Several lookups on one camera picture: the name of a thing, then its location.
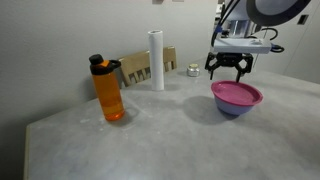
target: white table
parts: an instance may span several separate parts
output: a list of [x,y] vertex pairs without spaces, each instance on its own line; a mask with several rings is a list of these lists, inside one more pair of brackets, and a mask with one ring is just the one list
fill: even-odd
[[217,109],[210,85],[235,73],[219,69],[210,81],[203,68],[195,78],[185,70],[166,73],[162,92],[150,80],[122,89],[118,122],[106,122],[92,100],[30,124],[25,178],[320,179],[319,85],[246,74],[241,81],[264,99],[234,117]]

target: bowl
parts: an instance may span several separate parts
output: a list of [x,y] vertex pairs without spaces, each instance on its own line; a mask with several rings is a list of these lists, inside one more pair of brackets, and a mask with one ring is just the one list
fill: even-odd
[[263,99],[258,89],[241,82],[216,81],[212,83],[211,90],[218,108],[237,116],[250,111]]

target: water bottle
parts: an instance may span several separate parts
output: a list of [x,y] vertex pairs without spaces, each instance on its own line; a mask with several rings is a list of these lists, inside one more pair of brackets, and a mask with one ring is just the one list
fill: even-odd
[[92,55],[89,60],[94,86],[105,119],[108,121],[120,119],[124,115],[124,109],[113,70],[120,67],[121,62],[103,60],[100,54]]

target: black bottle cap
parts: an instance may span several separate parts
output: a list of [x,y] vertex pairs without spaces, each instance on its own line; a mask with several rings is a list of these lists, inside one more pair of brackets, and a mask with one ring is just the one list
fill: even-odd
[[103,62],[103,58],[100,54],[95,54],[89,58],[89,61],[92,65],[97,65]]

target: paper towel roll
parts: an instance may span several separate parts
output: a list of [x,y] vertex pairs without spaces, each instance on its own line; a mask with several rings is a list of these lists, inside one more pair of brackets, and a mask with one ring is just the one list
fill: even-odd
[[163,33],[149,31],[150,73],[153,91],[164,90],[163,82]]

